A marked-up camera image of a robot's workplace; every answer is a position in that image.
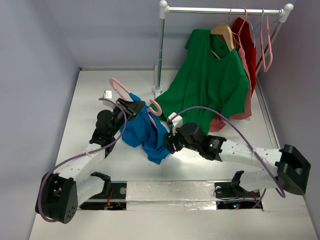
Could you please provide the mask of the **pink plastic hanger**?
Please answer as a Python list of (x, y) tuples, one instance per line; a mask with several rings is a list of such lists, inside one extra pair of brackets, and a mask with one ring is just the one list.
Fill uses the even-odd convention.
[[(126, 98), (124, 97), (124, 95), (118, 90), (118, 88), (116, 87), (116, 85), (118, 85), (121, 89), (123, 89), (128, 95), (131, 93), (119, 80), (117, 80), (116, 78), (110, 78), (109, 79), (109, 84), (110, 86), (113, 88), (113, 90), (123, 99), (126, 100)], [(149, 107), (147, 109), (150, 121), (152, 122), (152, 124), (154, 125), (154, 127), (157, 127), (157, 124), (155, 122), (155, 120), (152, 117), (152, 114), (155, 116), (161, 116), (163, 111), (161, 106), (154, 100), (154, 99), (150, 99), (149, 102), (153, 105), (155, 105), (156, 110), (154, 110), (152, 107)]]

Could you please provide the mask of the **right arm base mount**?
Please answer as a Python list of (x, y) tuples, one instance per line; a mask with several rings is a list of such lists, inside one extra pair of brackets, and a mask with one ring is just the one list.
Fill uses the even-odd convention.
[(231, 181), (220, 181), (214, 184), (213, 196), (218, 210), (263, 209), (262, 203), (256, 205), (260, 191), (247, 191), (240, 187), (240, 178), (244, 171), (237, 171)]

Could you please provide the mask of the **blue t-shirt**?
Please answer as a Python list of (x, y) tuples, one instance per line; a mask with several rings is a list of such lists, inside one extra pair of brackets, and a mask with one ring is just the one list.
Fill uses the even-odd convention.
[(149, 161), (160, 164), (169, 154), (165, 148), (165, 135), (168, 130), (162, 125), (157, 116), (147, 112), (148, 105), (144, 104), (137, 116), (120, 127), (124, 132), (122, 140), (129, 146), (142, 146)]

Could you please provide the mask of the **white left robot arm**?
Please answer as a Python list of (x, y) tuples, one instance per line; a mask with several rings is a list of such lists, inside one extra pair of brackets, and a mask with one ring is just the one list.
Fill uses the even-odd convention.
[(94, 167), (112, 152), (119, 140), (115, 135), (126, 129), (145, 102), (119, 98), (109, 103), (113, 109), (97, 114), (95, 130), (84, 152), (59, 163), (42, 177), (35, 212), (45, 221), (67, 224), (85, 201), (96, 195), (110, 195), (110, 176), (94, 171)]

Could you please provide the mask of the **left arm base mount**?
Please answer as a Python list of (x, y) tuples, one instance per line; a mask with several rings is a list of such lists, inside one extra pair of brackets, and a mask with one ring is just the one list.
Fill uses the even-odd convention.
[(93, 172), (90, 176), (103, 180), (104, 185), (100, 193), (91, 196), (79, 206), (81, 210), (126, 210), (126, 181), (112, 181), (110, 176), (97, 171)]

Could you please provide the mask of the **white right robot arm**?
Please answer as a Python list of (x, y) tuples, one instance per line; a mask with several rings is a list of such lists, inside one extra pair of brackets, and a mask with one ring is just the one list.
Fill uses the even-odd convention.
[(259, 189), (278, 189), (303, 196), (307, 190), (310, 162), (292, 145), (283, 148), (254, 148), (224, 137), (206, 134), (193, 122), (183, 124), (164, 137), (164, 146), (170, 153), (187, 148), (210, 161), (239, 163), (258, 168), (237, 171), (230, 183), (235, 196)]

